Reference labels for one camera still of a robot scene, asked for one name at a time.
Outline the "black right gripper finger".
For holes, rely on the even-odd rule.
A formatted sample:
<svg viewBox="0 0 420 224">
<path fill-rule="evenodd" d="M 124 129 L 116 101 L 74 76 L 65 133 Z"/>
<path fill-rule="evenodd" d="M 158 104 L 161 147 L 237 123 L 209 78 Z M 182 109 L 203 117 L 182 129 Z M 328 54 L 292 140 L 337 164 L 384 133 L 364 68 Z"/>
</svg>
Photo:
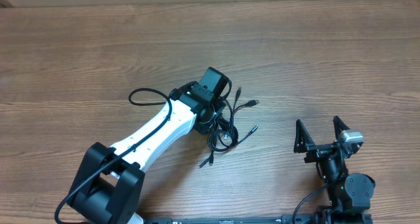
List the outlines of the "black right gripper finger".
<svg viewBox="0 0 420 224">
<path fill-rule="evenodd" d="M 333 126 L 335 131 L 335 140 L 337 142 L 344 142 L 345 136 L 341 133 L 343 131 L 349 130 L 349 127 L 338 116 L 333 117 Z"/>
<path fill-rule="evenodd" d="M 312 137 L 310 136 L 309 132 L 306 130 L 301 119 L 296 121 L 296 136 L 294 142 L 294 153 L 304 153 L 312 150 L 312 147 L 315 146 Z"/>
</svg>

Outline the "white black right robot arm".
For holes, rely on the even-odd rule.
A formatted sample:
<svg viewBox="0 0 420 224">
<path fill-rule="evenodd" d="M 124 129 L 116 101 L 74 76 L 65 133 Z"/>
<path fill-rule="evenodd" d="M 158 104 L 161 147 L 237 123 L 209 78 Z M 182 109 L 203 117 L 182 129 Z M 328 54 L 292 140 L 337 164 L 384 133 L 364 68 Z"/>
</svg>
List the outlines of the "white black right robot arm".
<svg viewBox="0 0 420 224">
<path fill-rule="evenodd" d="M 371 207 L 375 180 L 363 173 L 349 173 L 345 160 L 356 154 L 364 143 L 364 136 L 358 130 L 349 128 L 340 117 L 333 118 L 335 140 L 332 143 L 316 145 L 302 120 L 296 121 L 296 135 L 293 151 L 304 153 L 304 162 L 314 163 L 324 185 L 303 198 L 295 208 L 292 223 L 372 223 L 365 211 Z M 310 215 L 299 215 L 301 206 L 312 197 L 327 192 L 329 205 L 319 206 Z"/>
</svg>

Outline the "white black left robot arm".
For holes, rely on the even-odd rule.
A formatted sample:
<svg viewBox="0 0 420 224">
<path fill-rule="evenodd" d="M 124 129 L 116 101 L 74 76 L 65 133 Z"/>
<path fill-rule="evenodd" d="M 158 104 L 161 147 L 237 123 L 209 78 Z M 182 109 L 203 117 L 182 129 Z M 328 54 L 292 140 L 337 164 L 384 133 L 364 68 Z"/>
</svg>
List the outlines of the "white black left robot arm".
<svg viewBox="0 0 420 224">
<path fill-rule="evenodd" d="M 145 223 L 137 214 L 150 166 L 180 137 L 195 129 L 202 135 L 216 126 L 232 82 L 214 68 L 166 95 L 162 109 L 122 141 L 96 142 L 86 151 L 70 191 L 61 202 L 87 223 Z"/>
</svg>

